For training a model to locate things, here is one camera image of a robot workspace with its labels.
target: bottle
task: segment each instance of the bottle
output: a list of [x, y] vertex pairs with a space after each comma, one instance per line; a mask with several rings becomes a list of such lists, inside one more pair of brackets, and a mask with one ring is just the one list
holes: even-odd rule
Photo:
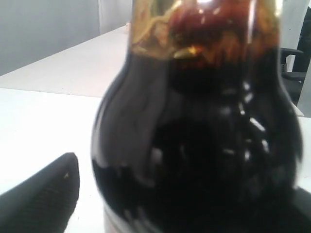
[[270, 233], [302, 159], [279, 0], [135, 0], [92, 164], [107, 233]]

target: glass bottle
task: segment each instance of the glass bottle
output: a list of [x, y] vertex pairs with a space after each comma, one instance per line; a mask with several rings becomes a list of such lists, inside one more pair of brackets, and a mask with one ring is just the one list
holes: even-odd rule
[[107, 233], [269, 233], [302, 142], [279, 78], [282, 0], [134, 0], [92, 138]]

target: white desk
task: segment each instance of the white desk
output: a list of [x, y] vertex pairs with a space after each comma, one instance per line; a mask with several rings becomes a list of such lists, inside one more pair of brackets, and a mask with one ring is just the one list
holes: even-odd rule
[[[121, 33], [112, 32], [105, 38], [116, 38], [118, 41], [118, 36], [123, 37]], [[98, 42], [100, 40], [101, 37], [98, 37], [86, 42], [87, 47], [92, 48], [90, 51], [85, 49], [85, 44], [80, 50], [79, 45], [71, 50], [72, 53], [66, 50], [64, 54], [59, 53], [54, 55], [56, 57], [25, 67], [24, 72], [19, 70], [18, 74], [30, 76], [32, 73], [38, 75], [44, 70], [53, 70], [57, 58], [63, 63], [66, 63], [66, 58], [70, 60], [75, 56], [81, 56], [76, 57], [76, 61], [86, 61], [82, 58], [84, 56], [91, 59], [93, 49], [99, 46], [99, 50], [103, 46]], [[114, 56], [113, 59], [119, 68], [124, 58], [122, 56], [119, 54], [119, 57]], [[70, 66], [63, 70], [69, 72], [74, 69], [75, 74], [82, 72], [80, 77], [93, 73], [92, 60], [84, 63], [83, 67], [77, 66], [79, 62], [75, 66], [69, 61], [67, 64]], [[95, 67], [93, 75], [105, 78], [102, 92], [113, 80], [112, 74], [117, 71], [116, 67], [107, 72], [99, 72]], [[103, 203], [97, 192], [90, 163], [91, 129], [100, 98], [0, 88], [0, 100], [0, 194], [32, 176], [63, 153], [74, 152], [79, 161], [81, 189], [77, 208], [66, 232], [104, 232]], [[305, 163], [299, 184], [311, 192], [311, 144], [308, 144], [311, 140], [311, 119], [301, 118], [300, 123], [306, 143]]]

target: dark liquid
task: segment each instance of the dark liquid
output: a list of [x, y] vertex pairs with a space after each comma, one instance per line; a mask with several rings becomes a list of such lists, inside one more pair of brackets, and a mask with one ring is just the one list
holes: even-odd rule
[[277, 52], [196, 67], [130, 54], [93, 135], [100, 191], [134, 232], [269, 233], [301, 161]]

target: liquid surface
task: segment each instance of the liquid surface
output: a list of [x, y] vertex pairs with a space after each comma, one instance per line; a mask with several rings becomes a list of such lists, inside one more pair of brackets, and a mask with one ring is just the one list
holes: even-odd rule
[[277, 49], [198, 67], [129, 54], [96, 119], [92, 161], [125, 232], [269, 233], [301, 161]]

